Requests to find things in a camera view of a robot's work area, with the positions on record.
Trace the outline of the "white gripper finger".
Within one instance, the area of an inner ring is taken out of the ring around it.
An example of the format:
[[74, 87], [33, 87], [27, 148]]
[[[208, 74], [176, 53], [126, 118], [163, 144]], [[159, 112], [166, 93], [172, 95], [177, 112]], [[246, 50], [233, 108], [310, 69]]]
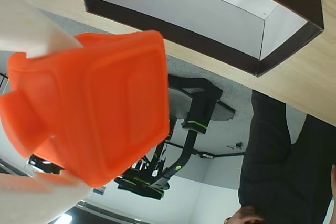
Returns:
[[1, 0], [1, 51], [27, 58], [80, 48], [82, 44], [24, 0]]
[[91, 190], [66, 171], [33, 176], [1, 173], [1, 223], [50, 223]]

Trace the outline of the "person's hand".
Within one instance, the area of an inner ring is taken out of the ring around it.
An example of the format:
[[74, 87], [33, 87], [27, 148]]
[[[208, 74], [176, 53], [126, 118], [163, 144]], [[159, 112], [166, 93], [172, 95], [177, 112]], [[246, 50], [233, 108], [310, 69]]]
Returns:
[[244, 224], [244, 223], [256, 223], [263, 222], [263, 217], [255, 213], [255, 209], [252, 206], [241, 207], [238, 209], [228, 220], [227, 223], [232, 224]]

